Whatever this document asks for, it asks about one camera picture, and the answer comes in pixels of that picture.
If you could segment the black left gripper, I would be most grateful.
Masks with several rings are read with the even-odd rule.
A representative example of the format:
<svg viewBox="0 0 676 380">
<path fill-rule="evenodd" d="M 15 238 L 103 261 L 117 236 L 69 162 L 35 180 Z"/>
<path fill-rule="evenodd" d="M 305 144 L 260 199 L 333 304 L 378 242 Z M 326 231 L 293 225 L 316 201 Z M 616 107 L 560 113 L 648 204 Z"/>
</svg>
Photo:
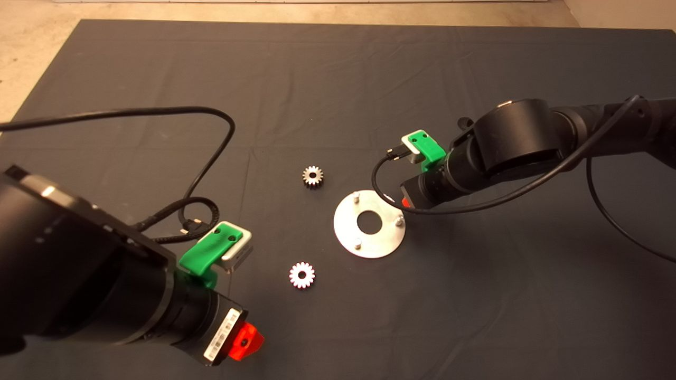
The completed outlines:
<svg viewBox="0 0 676 380">
<path fill-rule="evenodd" d="M 204 366 L 218 366 L 228 355 L 242 361 L 264 344 L 247 320 L 247 310 L 222 294 L 193 283 L 177 284 L 172 295 L 172 347 Z"/>
</svg>

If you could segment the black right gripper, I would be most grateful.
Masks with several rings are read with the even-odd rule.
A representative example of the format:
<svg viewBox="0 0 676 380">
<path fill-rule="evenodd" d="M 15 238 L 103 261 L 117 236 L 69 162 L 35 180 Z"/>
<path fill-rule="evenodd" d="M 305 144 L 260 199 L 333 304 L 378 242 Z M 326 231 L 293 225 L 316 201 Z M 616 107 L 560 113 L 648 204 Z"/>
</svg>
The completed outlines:
<svg viewBox="0 0 676 380">
<path fill-rule="evenodd" d="M 483 161 L 476 140 L 453 144 L 430 170 L 400 185 L 405 208 L 432 209 L 484 188 Z"/>
</svg>

